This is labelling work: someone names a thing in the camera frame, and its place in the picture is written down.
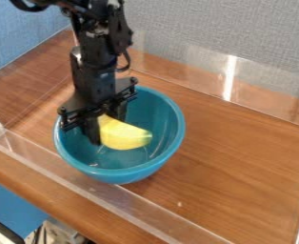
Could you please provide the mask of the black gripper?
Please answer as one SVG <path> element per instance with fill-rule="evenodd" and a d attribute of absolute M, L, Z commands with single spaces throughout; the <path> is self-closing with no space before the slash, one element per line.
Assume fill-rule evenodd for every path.
<path fill-rule="evenodd" d="M 80 128 L 89 141 L 100 145 L 97 118 L 105 113 L 124 121 L 128 102 L 136 96 L 135 77 L 117 77 L 117 59 L 105 66 L 92 65 L 83 60 L 81 48 L 69 53 L 73 93 L 59 107 L 60 129 L 64 132 Z"/>

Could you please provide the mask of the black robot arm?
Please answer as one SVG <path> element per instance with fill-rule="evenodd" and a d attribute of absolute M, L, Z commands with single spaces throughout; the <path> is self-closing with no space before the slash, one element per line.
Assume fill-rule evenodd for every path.
<path fill-rule="evenodd" d="M 56 6 L 69 18 L 77 45 L 69 52 L 73 94 L 59 107 L 60 128 L 77 128 L 99 145 L 99 117 L 104 114 L 125 119 L 127 104 L 136 95 L 139 80 L 120 79 L 128 70 L 119 66 L 119 58 L 129 56 L 133 31 L 124 16 L 124 0 L 9 0 L 28 12 Z"/>

